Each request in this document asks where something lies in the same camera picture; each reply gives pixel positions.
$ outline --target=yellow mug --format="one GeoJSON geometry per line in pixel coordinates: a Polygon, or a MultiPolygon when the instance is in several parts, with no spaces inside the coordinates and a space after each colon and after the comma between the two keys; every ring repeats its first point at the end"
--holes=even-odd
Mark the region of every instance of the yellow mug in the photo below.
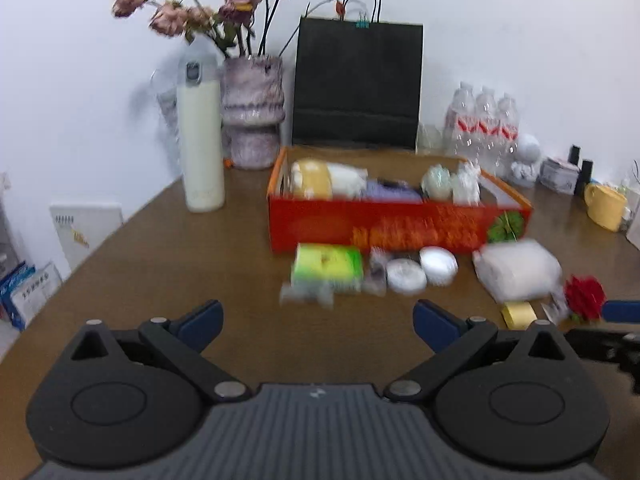
{"type": "Polygon", "coordinates": [[[600,184],[589,184],[584,189],[589,218],[609,231],[620,229],[625,211],[626,197],[622,193],[600,184]]]}

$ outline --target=black paper bag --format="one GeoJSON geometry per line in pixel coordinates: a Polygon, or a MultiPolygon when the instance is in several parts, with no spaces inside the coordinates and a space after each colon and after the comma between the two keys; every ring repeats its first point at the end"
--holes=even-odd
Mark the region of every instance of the black paper bag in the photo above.
{"type": "Polygon", "coordinates": [[[292,142],[413,149],[422,26],[301,18],[292,142]]]}

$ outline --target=green leaf graphic on box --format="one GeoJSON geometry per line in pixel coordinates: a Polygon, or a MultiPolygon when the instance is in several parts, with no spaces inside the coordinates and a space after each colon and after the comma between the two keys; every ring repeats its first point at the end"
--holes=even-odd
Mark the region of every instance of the green leaf graphic on box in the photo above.
{"type": "Polygon", "coordinates": [[[489,243],[517,240],[524,234],[524,218],[517,211],[507,211],[496,217],[486,232],[489,243]]]}

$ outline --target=open box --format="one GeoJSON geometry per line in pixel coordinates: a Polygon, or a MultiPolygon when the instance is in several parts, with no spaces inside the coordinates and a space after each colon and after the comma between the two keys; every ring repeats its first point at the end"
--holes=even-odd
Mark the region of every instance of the open box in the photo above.
{"type": "Polygon", "coordinates": [[[469,253],[487,242],[515,240],[524,234],[533,209],[516,190],[486,174],[480,177],[481,205],[362,200],[304,200],[290,192],[289,168],[301,158],[366,168],[370,178],[405,180],[419,186],[429,167],[456,172],[461,159],[398,150],[338,150],[285,146],[271,173],[267,198],[271,249],[293,251],[299,243],[380,247],[416,251],[440,246],[469,253]]]}

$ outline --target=silver screw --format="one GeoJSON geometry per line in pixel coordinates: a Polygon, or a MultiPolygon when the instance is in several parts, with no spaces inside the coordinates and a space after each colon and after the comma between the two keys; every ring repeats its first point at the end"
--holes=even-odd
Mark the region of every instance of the silver screw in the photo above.
{"type": "Polygon", "coordinates": [[[245,393],[246,386],[238,381],[223,381],[222,383],[216,384],[213,391],[223,399],[235,399],[245,393]]]}
{"type": "Polygon", "coordinates": [[[420,384],[415,381],[394,381],[389,391],[397,397],[413,397],[422,391],[420,384]]]}

